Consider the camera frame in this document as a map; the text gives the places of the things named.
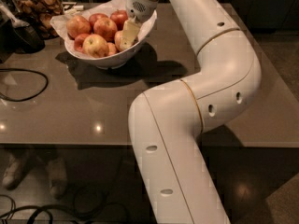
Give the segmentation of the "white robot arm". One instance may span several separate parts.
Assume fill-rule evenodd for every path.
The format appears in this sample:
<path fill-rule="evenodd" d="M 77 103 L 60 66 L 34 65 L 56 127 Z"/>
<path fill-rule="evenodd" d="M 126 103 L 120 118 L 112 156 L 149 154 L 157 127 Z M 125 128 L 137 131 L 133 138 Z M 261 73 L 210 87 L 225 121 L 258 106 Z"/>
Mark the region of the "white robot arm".
<path fill-rule="evenodd" d="M 147 21 L 158 0 L 127 0 Z M 129 133 L 158 224 L 231 224 L 196 144 L 202 133 L 251 104 L 262 72 L 253 46 L 217 0 L 170 0 L 198 73 L 143 91 L 131 104 Z"/>

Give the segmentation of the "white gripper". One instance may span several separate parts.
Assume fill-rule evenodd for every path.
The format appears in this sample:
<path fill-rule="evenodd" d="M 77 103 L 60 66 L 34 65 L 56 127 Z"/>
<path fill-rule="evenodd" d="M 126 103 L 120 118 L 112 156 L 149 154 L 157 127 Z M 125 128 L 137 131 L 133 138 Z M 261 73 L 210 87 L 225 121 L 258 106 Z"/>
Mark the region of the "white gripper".
<path fill-rule="evenodd" d="M 141 28 L 141 23 L 144 23 L 152 16 L 158 1 L 159 0 L 126 1 L 126 11 L 130 19 L 123 25 L 120 42 L 121 51 L 129 49 L 135 43 Z"/>

